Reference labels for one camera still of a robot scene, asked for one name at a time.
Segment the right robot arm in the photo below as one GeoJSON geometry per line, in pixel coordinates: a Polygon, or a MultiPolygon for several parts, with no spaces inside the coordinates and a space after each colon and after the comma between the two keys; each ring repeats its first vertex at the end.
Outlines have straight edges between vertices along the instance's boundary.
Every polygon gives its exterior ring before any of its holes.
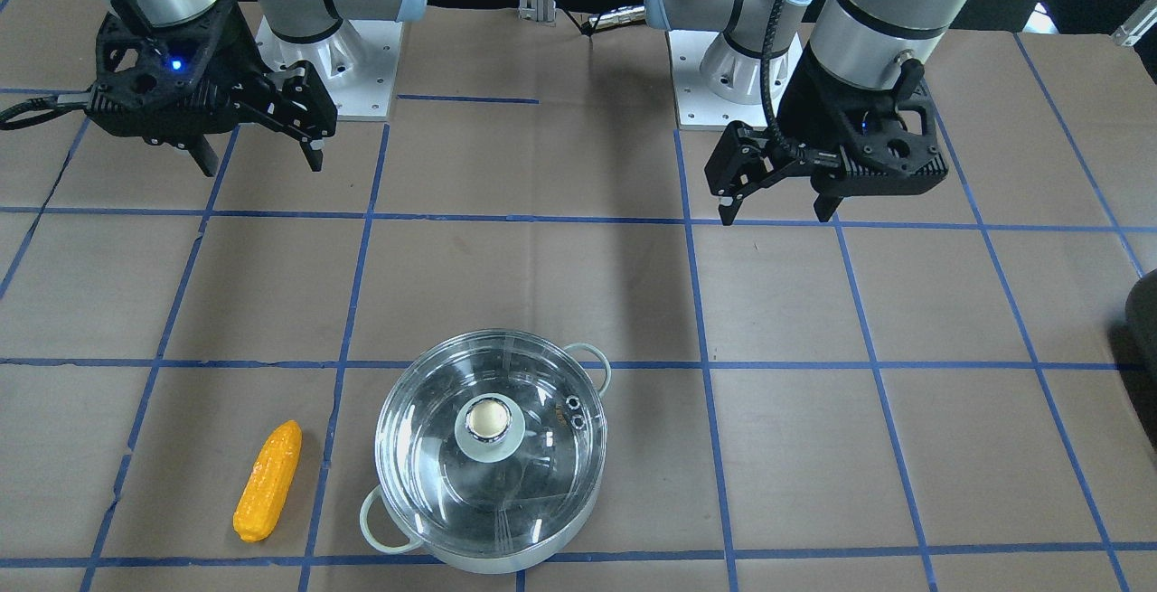
{"type": "Polygon", "coordinates": [[[258,124],[299,145],[320,171],[323,146],[351,109],[339,94],[379,86],[373,31],[422,18],[428,0],[258,0],[268,39],[239,0],[103,0],[96,77],[61,98],[112,136],[189,153],[218,172],[208,136],[258,124]]]}

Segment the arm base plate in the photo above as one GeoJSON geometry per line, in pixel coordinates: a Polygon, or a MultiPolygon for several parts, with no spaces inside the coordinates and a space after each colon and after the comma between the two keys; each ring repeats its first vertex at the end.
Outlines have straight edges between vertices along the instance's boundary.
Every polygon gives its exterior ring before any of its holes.
{"type": "Polygon", "coordinates": [[[346,21],[329,39],[293,44],[278,39],[268,18],[261,18],[256,42],[271,68],[285,69],[302,60],[314,64],[340,121],[386,123],[405,28],[398,21],[346,21]]]}
{"type": "Polygon", "coordinates": [[[668,45],[678,130],[721,131],[732,121],[765,130],[757,58],[708,31],[670,31],[668,45]]]}

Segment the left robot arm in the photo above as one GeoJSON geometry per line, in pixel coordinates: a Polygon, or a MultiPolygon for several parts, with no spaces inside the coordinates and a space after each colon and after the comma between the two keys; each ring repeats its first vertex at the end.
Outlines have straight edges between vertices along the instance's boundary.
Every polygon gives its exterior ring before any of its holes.
{"type": "Polygon", "coordinates": [[[931,52],[966,0],[825,0],[784,94],[774,61],[813,0],[644,0],[647,24],[720,34],[760,106],[765,130],[728,123],[705,166],[718,216],[732,224],[747,197],[806,177],[815,217],[852,197],[915,197],[949,175],[924,84],[931,52]]]}

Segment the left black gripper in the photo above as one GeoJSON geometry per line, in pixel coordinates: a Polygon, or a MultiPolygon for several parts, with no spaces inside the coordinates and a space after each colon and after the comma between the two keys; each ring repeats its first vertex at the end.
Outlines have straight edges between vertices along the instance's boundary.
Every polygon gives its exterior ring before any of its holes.
{"type": "MultiPolygon", "coordinates": [[[[809,166],[813,185],[815,219],[826,224],[843,202],[840,195],[865,195],[867,176],[853,156],[858,155],[861,134],[850,114],[862,116],[869,92],[832,76],[815,56],[802,56],[778,106],[778,126],[784,136],[805,145],[809,155],[830,153],[828,164],[809,166]]],[[[732,224],[740,204],[757,190],[772,187],[798,175],[801,148],[778,143],[768,132],[747,123],[728,123],[705,164],[712,195],[718,197],[718,216],[732,224]]]]}

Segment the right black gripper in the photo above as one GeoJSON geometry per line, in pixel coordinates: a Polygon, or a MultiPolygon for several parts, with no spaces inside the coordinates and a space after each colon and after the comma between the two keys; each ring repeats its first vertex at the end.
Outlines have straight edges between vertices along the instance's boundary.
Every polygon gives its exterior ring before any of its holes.
{"type": "Polygon", "coordinates": [[[218,151],[204,135],[239,123],[260,124],[296,140],[307,166],[323,168],[324,140],[336,132],[336,110],[314,62],[268,73],[237,5],[214,5],[180,27],[180,135],[200,172],[215,177],[218,151]]]}

